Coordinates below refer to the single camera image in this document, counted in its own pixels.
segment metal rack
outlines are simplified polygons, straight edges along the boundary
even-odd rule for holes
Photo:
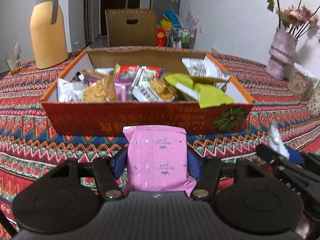
[[[196,43],[197,29],[182,28],[180,25],[173,25],[169,38],[169,45],[175,49],[182,42],[182,48],[194,49]]]

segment flower vase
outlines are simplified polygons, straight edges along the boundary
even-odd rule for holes
[[[266,72],[278,80],[284,79],[284,68],[293,65],[293,56],[298,40],[291,34],[277,28],[269,54]]]

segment metal screw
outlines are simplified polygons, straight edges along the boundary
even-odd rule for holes
[[[121,197],[121,192],[116,189],[108,190],[106,192],[106,197],[107,198],[120,198]]]
[[[209,192],[205,189],[196,189],[193,192],[193,195],[198,198],[204,198],[204,197],[209,196]]]

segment table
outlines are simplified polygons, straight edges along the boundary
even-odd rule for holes
[[[40,98],[77,54],[43,70],[38,70],[34,61],[25,62],[20,74],[8,74],[0,81],[0,209],[11,220],[15,196],[59,163],[71,157],[90,162],[99,155],[115,154],[128,143],[124,137],[58,135],[47,119]],[[214,155],[226,162],[245,157],[260,164],[255,147],[267,143],[269,123],[277,120],[289,147],[320,153],[320,118],[306,109],[306,101],[299,101],[289,91],[287,80],[276,80],[257,62],[212,55],[252,94],[255,106],[238,133],[188,136],[189,146],[201,156]],[[95,188],[93,179],[81,182]],[[117,182],[123,186],[125,174]],[[8,239],[2,227],[0,239]]]

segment pumpkin illustration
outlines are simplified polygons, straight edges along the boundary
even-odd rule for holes
[[[214,129],[217,132],[227,132],[240,125],[247,116],[247,110],[242,106],[231,107],[219,115],[214,122]]]

